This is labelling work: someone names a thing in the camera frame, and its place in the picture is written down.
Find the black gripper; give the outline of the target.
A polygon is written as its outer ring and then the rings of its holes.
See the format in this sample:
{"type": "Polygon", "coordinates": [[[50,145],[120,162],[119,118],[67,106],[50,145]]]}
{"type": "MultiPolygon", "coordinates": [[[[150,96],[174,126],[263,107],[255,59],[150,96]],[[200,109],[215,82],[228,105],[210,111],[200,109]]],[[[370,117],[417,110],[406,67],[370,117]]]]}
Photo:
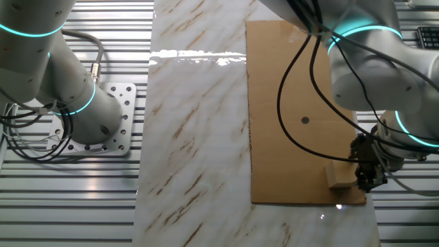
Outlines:
{"type": "Polygon", "coordinates": [[[370,193],[381,185],[381,169],[376,166],[379,164],[379,160],[372,148],[372,141],[366,135],[359,134],[352,140],[349,159],[358,159],[359,161],[355,175],[357,177],[356,185],[360,190],[370,193]]]}

